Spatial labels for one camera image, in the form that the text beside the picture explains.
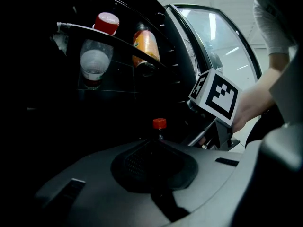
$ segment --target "small bottle with red cap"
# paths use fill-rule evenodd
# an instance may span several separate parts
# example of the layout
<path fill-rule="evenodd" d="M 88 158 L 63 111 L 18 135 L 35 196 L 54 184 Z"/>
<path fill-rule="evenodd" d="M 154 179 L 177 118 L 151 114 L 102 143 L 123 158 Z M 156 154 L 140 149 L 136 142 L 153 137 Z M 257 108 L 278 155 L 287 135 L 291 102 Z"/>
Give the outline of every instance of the small bottle with red cap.
<path fill-rule="evenodd" d="M 94 29 L 114 35 L 119 27 L 119 19 L 111 13 L 100 13 L 95 20 Z M 97 89 L 103 74 L 113 57 L 113 47 L 93 40 L 85 40 L 80 52 L 83 82 L 89 89 Z"/>
<path fill-rule="evenodd" d="M 155 132 L 155 138 L 158 140 L 164 139 L 163 133 L 166 129 L 166 119 L 154 119 L 152 124 Z"/>

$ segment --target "glass door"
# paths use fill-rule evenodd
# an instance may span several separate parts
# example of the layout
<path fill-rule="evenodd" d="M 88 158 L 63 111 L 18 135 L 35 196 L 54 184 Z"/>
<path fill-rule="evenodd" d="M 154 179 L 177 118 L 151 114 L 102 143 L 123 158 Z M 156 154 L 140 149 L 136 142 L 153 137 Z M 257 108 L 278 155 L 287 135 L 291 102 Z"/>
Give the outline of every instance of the glass door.
<path fill-rule="evenodd" d="M 224 13 L 199 5 L 175 4 L 171 7 L 190 24 L 212 68 L 242 90 L 256 83 L 261 76 L 258 61 L 244 36 Z"/>

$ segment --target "glass pane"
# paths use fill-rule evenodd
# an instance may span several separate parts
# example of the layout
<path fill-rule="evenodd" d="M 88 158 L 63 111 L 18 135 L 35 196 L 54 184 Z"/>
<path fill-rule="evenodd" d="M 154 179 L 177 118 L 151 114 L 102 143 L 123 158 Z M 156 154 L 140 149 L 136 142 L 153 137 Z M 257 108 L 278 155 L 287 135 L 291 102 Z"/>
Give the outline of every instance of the glass pane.
<path fill-rule="evenodd" d="M 180 9 L 199 35 L 212 67 L 241 89 L 257 81 L 252 62 L 238 36 L 223 18 L 202 9 Z"/>

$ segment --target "plastic bottle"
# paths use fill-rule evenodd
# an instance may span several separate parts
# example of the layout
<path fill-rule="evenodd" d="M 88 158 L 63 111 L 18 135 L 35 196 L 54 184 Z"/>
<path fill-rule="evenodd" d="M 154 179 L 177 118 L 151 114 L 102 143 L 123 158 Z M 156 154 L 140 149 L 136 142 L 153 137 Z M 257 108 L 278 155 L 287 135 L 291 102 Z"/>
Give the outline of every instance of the plastic bottle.
<path fill-rule="evenodd" d="M 114 35 L 119 27 L 119 19 L 111 13 L 100 13 L 95 20 L 94 29 Z M 80 64 L 84 84 L 91 89 L 100 86 L 102 76 L 113 57 L 113 47 L 102 42 L 85 40 L 80 52 Z"/>
<path fill-rule="evenodd" d="M 154 59 L 160 61 L 156 38 L 153 33 L 148 30 L 148 27 L 142 23 L 139 23 L 137 26 L 137 33 L 133 38 L 133 45 Z M 144 77 L 152 76 L 157 71 L 157 68 L 154 65 L 136 56 L 133 56 L 133 64 L 136 74 L 140 74 Z"/>
<path fill-rule="evenodd" d="M 154 132 L 155 132 L 155 139 L 162 140 L 163 132 L 166 129 L 166 119 L 154 119 L 152 121 Z"/>

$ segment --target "fluorescent light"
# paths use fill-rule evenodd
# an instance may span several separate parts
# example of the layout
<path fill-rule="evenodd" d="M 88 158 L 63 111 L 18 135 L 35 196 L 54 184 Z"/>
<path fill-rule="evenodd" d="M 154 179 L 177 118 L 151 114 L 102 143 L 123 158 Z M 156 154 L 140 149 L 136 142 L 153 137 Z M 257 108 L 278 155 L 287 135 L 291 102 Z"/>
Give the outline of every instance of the fluorescent light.
<path fill-rule="evenodd" d="M 209 24 L 210 24 L 210 39 L 214 40 L 216 38 L 216 15 L 214 13 L 209 14 Z"/>
<path fill-rule="evenodd" d="M 181 11 L 181 13 L 184 15 L 184 17 L 187 17 L 189 15 L 190 11 L 191 10 L 189 10 L 189 9 L 184 9 Z"/>
<path fill-rule="evenodd" d="M 242 68 L 247 67 L 247 66 L 248 66 L 248 65 L 246 65 L 246 66 L 242 66 L 242 67 L 238 68 L 237 70 L 242 69 Z"/>
<path fill-rule="evenodd" d="M 233 53 L 233 52 L 235 52 L 235 51 L 238 50 L 238 49 L 239 49 L 239 48 L 236 47 L 236 48 L 232 49 L 231 51 L 228 51 L 225 55 L 229 55 L 230 53 Z"/>

